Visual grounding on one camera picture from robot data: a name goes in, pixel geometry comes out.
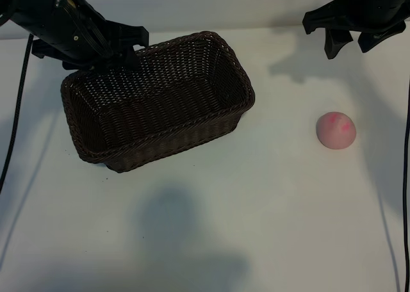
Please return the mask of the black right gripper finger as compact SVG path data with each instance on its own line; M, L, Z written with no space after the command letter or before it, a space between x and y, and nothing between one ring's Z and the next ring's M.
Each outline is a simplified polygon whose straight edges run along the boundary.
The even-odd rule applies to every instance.
M329 60L334 59L340 50L352 42L353 38L350 31L325 29L325 45L324 50Z
M306 34L309 35L318 28L350 31L351 23L347 18L349 2L349 0L333 0L316 10L306 12L302 20Z

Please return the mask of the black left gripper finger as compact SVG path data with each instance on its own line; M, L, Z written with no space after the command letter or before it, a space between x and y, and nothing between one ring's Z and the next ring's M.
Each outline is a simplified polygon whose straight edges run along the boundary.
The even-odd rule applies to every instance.
M139 59L133 47L127 47L113 55L111 65L114 67L123 66L129 69L137 69L139 66Z
M129 26L106 21L108 40L112 48L128 48L134 45L149 46L149 32L143 26Z

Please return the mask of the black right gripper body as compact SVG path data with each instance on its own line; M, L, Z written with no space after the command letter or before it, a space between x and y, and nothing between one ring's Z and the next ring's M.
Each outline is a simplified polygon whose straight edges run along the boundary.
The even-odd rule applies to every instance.
M384 35L401 33L409 17L408 0L343 0L344 31Z

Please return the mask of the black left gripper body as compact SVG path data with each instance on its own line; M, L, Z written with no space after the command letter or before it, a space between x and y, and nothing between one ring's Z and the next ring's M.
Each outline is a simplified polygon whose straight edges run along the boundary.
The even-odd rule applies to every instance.
M113 56L106 20L85 0L17 0L14 23L38 38L38 58L79 68Z

